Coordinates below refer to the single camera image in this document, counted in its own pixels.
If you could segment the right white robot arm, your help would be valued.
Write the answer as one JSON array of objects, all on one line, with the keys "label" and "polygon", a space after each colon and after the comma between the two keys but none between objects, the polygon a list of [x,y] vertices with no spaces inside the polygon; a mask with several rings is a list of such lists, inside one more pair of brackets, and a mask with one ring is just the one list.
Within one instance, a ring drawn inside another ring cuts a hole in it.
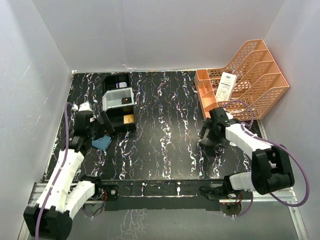
[{"label": "right white robot arm", "polygon": [[295,184],[290,157],[283,147],[258,139],[222,107],[209,111],[199,137],[207,138],[213,147],[227,148],[233,143],[251,159],[250,172],[234,173],[223,178],[222,185],[214,189],[221,195],[241,191],[257,191],[265,195]]}]

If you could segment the packaged nail clipper blister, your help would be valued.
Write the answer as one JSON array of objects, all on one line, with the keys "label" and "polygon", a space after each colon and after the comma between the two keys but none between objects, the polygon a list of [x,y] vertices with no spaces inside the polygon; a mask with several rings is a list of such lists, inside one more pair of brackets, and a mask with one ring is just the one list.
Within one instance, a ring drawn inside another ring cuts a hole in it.
[{"label": "packaged nail clipper blister", "polygon": [[236,145],[234,142],[232,142],[232,141],[230,141],[229,144],[230,144],[231,146],[233,146],[233,147],[236,147],[236,146],[237,146],[237,145]]}]

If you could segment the three-compartment black white tray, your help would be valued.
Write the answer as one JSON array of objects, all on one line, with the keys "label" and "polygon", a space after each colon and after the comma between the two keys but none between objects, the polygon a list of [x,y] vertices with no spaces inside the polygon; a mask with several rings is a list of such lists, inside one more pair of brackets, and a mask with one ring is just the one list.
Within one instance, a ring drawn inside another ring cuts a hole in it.
[{"label": "three-compartment black white tray", "polygon": [[[126,82],[127,87],[117,88],[117,83]],[[122,104],[122,98],[131,98],[132,103]],[[102,81],[102,110],[106,112],[116,132],[136,130],[135,95],[128,73],[108,75]],[[124,124],[124,115],[134,114],[134,123]]]}]

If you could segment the blue leather card holder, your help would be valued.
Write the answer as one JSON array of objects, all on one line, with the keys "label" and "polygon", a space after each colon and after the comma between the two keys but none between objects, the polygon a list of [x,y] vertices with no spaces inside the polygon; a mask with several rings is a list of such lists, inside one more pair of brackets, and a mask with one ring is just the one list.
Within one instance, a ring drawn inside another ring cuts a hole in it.
[{"label": "blue leather card holder", "polygon": [[105,135],[102,138],[96,139],[92,141],[92,147],[105,152],[108,146],[111,144],[112,138],[108,135]]}]

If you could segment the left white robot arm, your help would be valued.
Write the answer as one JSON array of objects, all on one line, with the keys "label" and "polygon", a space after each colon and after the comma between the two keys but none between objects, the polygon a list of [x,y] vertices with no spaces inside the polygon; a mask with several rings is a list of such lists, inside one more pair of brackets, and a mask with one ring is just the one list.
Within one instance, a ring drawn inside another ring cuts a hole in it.
[{"label": "left white robot arm", "polygon": [[57,163],[36,203],[27,206],[23,213],[30,235],[36,240],[66,240],[78,211],[88,199],[100,194],[101,179],[93,175],[84,175],[75,188],[71,185],[93,142],[107,132],[113,133],[114,128],[105,112],[94,114],[89,102],[73,104],[71,109],[75,112],[73,131],[68,129],[65,111],[65,141]]}]

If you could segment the orange mesh file organizer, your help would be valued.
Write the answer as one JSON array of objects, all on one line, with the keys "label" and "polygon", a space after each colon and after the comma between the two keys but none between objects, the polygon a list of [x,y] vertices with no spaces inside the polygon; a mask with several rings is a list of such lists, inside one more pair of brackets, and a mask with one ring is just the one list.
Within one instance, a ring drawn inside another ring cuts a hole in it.
[{"label": "orange mesh file organizer", "polygon": [[[237,76],[228,101],[216,97],[223,73]],[[226,107],[243,121],[263,119],[290,87],[263,39],[246,41],[224,67],[196,70],[194,82],[204,118]]]}]

